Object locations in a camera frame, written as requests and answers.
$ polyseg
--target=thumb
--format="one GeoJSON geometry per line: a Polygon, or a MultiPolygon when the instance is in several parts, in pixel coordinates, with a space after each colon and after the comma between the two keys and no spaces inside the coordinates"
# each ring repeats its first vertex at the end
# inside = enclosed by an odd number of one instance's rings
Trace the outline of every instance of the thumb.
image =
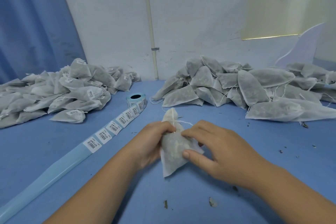
{"type": "Polygon", "coordinates": [[[182,153],[183,158],[189,160],[194,165],[198,166],[200,169],[203,169],[208,174],[211,172],[214,162],[211,159],[208,159],[206,156],[199,154],[193,150],[184,150],[182,153]]]}

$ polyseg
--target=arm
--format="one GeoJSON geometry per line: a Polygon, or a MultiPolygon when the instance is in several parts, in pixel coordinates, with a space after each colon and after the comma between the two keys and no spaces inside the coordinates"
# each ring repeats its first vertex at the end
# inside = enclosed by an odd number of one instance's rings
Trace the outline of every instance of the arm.
{"type": "Polygon", "coordinates": [[[160,157],[167,131],[176,131],[168,121],[148,124],[44,223],[110,224],[133,176],[160,157]]]}
{"type": "Polygon", "coordinates": [[[260,156],[235,132],[200,121],[183,136],[194,137],[213,160],[192,150],[183,156],[212,177],[249,189],[288,224],[336,223],[336,205],[260,156]]]}

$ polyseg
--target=blue curtain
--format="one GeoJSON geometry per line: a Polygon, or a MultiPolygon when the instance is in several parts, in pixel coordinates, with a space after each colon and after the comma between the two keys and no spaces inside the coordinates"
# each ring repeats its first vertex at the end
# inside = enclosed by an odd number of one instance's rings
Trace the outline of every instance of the blue curtain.
{"type": "Polygon", "coordinates": [[[66,0],[0,1],[0,84],[85,59],[66,0]]]}

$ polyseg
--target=table surface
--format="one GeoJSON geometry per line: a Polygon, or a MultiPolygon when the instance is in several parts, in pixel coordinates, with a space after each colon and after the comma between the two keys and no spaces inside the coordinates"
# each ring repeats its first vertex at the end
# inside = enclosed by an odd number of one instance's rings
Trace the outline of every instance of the table surface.
{"type": "MultiPolygon", "coordinates": [[[[112,95],[103,110],[90,112],[81,124],[49,121],[51,114],[0,130],[0,205],[16,196],[51,164],[123,112],[127,108],[125,98],[129,94],[143,92],[148,99],[162,85],[163,81],[137,82],[130,92],[112,95]]],[[[181,120],[192,124],[208,120],[236,131],[267,160],[286,168],[311,188],[336,202],[336,140],[333,133],[336,120],[307,122],[307,129],[298,122],[246,120],[246,111],[230,103],[221,107],[205,103],[203,107],[181,105],[175,108],[179,116],[183,116],[181,120]]],[[[162,120],[163,115],[161,104],[149,103],[140,117],[7,223],[41,223],[46,220],[146,124],[162,120]]],[[[133,179],[113,223],[277,224],[283,221],[251,192],[242,188],[235,191],[232,185],[211,178],[190,163],[164,179],[162,164],[158,161],[133,179]],[[209,205],[209,197],[218,203],[217,208],[209,205]]]]}

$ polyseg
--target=pipe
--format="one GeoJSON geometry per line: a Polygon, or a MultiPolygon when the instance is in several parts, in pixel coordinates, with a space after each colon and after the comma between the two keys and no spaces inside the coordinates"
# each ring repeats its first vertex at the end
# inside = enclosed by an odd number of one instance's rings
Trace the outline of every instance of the pipe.
{"type": "MultiPolygon", "coordinates": [[[[154,49],[155,43],[154,43],[152,13],[151,13],[151,5],[149,3],[149,0],[146,0],[146,9],[147,9],[147,19],[148,19],[148,26],[149,26],[150,46],[152,49],[154,49]]],[[[153,56],[153,65],[154,65],[154,76],[155,76],[155,79],[158,80],[159,74],[158,74],[158,65],[156,63],[156,51],[152,51],[152,56],[153,56]]]]}

